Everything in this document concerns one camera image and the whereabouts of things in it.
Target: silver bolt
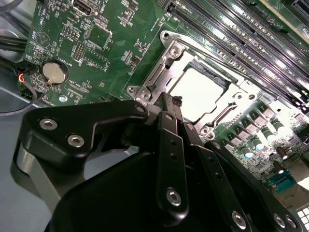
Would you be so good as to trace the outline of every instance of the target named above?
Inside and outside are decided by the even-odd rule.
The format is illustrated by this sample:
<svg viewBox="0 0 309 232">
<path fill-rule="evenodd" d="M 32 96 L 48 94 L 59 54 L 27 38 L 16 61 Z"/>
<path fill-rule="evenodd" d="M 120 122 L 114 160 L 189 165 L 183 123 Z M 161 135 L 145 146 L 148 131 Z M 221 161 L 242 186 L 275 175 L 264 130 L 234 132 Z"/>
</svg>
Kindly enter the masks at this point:
<svg viewBox="0 0 309 232">
<path fill-rule="evenodd" d="M 281 217 L 279 217 L 278 214 L 274 214 L 274 219 L 275 219 L 275 221 L 276 221 L 276 223 L 277 223 L 278 225 L 280 225 L 282 228 L 285 228 L 285 223 L 284 223 L 284 221 L 281 219 Z"/>
<path fill-rule="evenodd" d="M 216 142 L 214 142 L 214 143 L 212 143 L 217 149 L 221 149 L 221 146 L 218 144 L 218 143 L 216 143 Z"/>
<path fill-rule="evenodd" d="M 141 97 L 142 98 L 144 98 L 144 99 L 148 99 L 149 98 L 149 93 L 147 92 L 147 91 L 143 91 L 142 93 L 141 93 Z"/>
<path fill-rule="evenodd" d="M 246 221 L 237 211 L 232 212 L 232 219 L 239 228 L 246 229 Z"/>
<path fill-rule="evenodd" d="M 182 198 L 180 197 L 179 193 L 173 189 L 169 189 L 166 192 L 166 198 L 173 206 L 179 206 L 182 203 Z"/>
<path fill-rule="evenodd" d="M 136 106 L 136 109 L 140 112 L 145 112 L 145 110 L 143 108 L 141 108 L 140 106 Z"/>
<path fill-rule="evenodd" d="M 165 116 L 169 119 L 169 120 L 173 120 L 173 117 L 169 114 L 165 114 Z"/>
<path fill-rule="evenodd" d="M 179 47 L 173 46 L 170 51 L 169 54 L 171 57 L 173 57 L 174 59 L 178 58 L 181 54 Z"/>
<path fill-rule="evenodd" d="M 192 126 L 190 123 L 186 124 L 187 128 L 189 128 L 189 130 L 193 131 L 194 130 L 194 126 Z"/>
<path fill-rule="evenodd" d="M 201 129 L 201 134 L 205 136 L 208 133 L 208 131 L 209 131 L 208 128 L 204 127 Z"/>
<path fill-rule="evenodd" d="M 129 91 L 129 93 L 135 93 L 135 88 L 130 87 L 128 91 Z"/>
<path fill-rule="evenodd" d="M 85 144 L 85 140 L 81 136 L 73 134 L 68 137 L 68 143 L 73 147 L 82 147 Z"/>
<path fill-rule="evenodd" d="M 287 216 L 285 216 L 285 218 L 286 218 L 286 220 L 288 221 L 288 223 L 294 228 L 294 229 L 296 229 L 296 224 L 295 224 L 295 222 L 287 215 Z"/>
<path fill-rule="evenodd" d="M 58 123 L 50 118 L 44 118 L 39 122 L 42 129 L 52 131 L 58 127 Z"/>
<path fill-rule="evenodd" d="M 68 97 L 65 96 L 65 95 L 60 95 L 60 96 L 59 96 L 59 101 L 61 101 L 61 102 L 67 102 L 67 100 L 68 100 Z"/>
</svg>

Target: capacitor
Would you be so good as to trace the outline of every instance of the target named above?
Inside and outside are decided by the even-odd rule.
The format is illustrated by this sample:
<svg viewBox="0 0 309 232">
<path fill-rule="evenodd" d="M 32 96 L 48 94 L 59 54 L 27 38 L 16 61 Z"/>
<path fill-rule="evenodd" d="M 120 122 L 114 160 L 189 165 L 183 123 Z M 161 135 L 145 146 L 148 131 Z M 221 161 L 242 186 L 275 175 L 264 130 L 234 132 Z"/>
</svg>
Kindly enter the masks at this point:
<svg viewBox="0 0 309 232">
<path fill-rule="evenodd" d="M 278 153 L 278 155 L 283 159 L 286 160 L 287 158 L 289 158 L 289 156 L 286 154 L 286 152 L 284 151 L 284 149 L 282 147 L 277 147 L 276 152 Z"/>
<path fill-rule="evenodd" d="M 281 122 L 277 121 L 272 123 L 274 128 L 276 129 L 276 132 L 278 132 L 279 135 L 286 135 L 290 132 L 289 128 L 285 127 Z"/>
<path fill-rule="evenodd" d="M 259 140 L 259 139 L 254 139 L 253 145 L 255 146 L 255 149 L 258 150 L 258 151 L 260 151 L 264 148 L 264 144 L 262 144 L 261 140 Z"/>
<path fill-rule="evenodd" d="M 273 142 L 276 139 L 276 136 L 268 129 L 263 131 L 263 135 L 269 142 Z"/>
<path fill-rule="evenodd" d="M 242 149 L 242 153 L 246 159 L 250 159 L 252 156 L 254 156 L 254 153 L 252 153 L 251 150 L 247 147 Z"/>
<path fill-rule="evenodd" d="M 273 162 L 273 165 L 279 174 L 282 174 L 284 172 L 284 168 L 279 164 L 278 161 Z"/>
<path fill-rule="evenodd" d="M 67 66 L 59 60 L 52 59 L 43 65 L 42 73 L 51 85 L 61 84 L 69 78 Z"/>
</svg>

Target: cable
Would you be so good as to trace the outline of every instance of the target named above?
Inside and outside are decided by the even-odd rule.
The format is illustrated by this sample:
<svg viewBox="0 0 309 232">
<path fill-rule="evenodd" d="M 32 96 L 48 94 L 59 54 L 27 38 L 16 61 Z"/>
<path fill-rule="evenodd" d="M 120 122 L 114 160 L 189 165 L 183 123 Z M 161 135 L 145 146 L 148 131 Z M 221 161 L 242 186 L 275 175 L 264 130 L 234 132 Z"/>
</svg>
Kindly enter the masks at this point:
<svg viewBox="0 0 309 232">
<path fill-rule="evenodd" d="M 5 51 L 12 51 L 12 52 L 25 52 L 26 47 L 20 46 L 20 45 L 0 43 L 0 49 L 5 50 Z"/>
<path fill-rule="evenodd" d="M 28 37 L 29 32 L 19 24 L 19 22 L 11 16 L 9 13 L 1 15 L 9 24 L 11 24 L 16 30 L 22 33 L 24 36 Z"/>
<path fill-rule="evenodd" d="M 18 109 L 18 110 L 14 110 L 14 111 L 9 111 L 9 112 L 3 112 L 3 113 L 0 113 L 0 116 L 11 116 L 11 115 L 17 115 L 19 113 L 22 113 L 22 112 L 25 112 L 26 110 L 28 110 L 29 108 L 31 108 L 33 106 L 33 104 L 35 103 L 35 101 L 38 99 L 38 95 L 37 95 L 37 92 L 34 90 L 34 88 L 31 86 L 30 83 L 26 82 L 25 79 L 24 79 L 24 74 L 21 73 L 19 74 L 18 76 L 18 79 L 21 81 L 21 83 L 24 84 L 24 86 L 26 86 L 32 93 L 32 100 L 31 102 L 26 105 L 25 107 L 21 108 L 21 109 Z"/>
<path fill-rule="evenodd" d="M 18 39 L 18 38 L 11 38 L 8 36 L 0 35 L 0 43 L 5 44 L 16 44 L 16 45 L 27 45 L 27 40 Z"/>
<path fill-rule="evenodd" d="M 0 16 L 10 12 L 12 9 L 16 8 L 23 0 L 13 0 L 9 4 L 0 7 Z"/>
</svg>

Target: motherboard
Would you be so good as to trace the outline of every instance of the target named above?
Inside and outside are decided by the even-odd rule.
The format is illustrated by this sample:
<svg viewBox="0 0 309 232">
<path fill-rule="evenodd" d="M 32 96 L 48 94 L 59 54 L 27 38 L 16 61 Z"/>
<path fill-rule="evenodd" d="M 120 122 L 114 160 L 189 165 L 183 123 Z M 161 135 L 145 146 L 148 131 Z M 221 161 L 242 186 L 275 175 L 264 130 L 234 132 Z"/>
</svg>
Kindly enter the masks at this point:
<svg viewBox="0 0 309 232">
<path fill-rule="evenodd" d="M 308 22 L 307 0 L 44 0 L 26 80 L 50 106 L 181 96 L 202 141 L 282 192 L 309 149 Z"/>
</svg>

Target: hole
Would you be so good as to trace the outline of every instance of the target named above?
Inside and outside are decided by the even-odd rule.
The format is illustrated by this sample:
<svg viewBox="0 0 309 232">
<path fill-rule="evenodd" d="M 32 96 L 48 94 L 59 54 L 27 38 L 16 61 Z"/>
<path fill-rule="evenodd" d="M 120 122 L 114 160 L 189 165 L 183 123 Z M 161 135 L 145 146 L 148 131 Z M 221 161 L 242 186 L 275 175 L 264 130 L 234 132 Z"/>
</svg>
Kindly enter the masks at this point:
<svg viewBox="0 0 309 232">
<path fill-rule="evenodd" d="M 222 176 L 219 173 L 215 173 L 215 175 L 219 180 L 223 180 Z"/>
<path fill-rule="evenodd" d="M 75 144 L 79 144 L 81 141 L 78 138 L 73 138 L 72 142 Z"/>
<path fill-rule="evenodd" d="M 168 33 L 164 33 L 163 39 L 164 39 L 164 40 L 168 40 L 168 39 L 169 39 L 169 34 L 168 34 Z"/>
<path fill-rule="evenodd" d="M 171 154 L 170 154 L 170 157 L 171 157 L 173 160 L 176 160 L 176 159 L 177 159 L 177 156 L 176 156 L 174 153 L 171 153 Z"/>
<path fill-rule="evenodd" d="M 143 108 L 141 108 L 140 106 L 136 106 L 136 109 L 140 112 L 145 112 L 145 110 Z"/>
<path fill-rule="evenodd" d="M 214 159 L 213 158 L 209 157 L 208 159 L 209 159 L 210 162 L 214 163 Z"/>
<path fill-rule="evenodd" d="M 52 127 L 53 123 L 51 121 L 46 121 L 46 122 L 44 122 L 44 125 L 47 126 L 47 127 Z"/>
</svg>

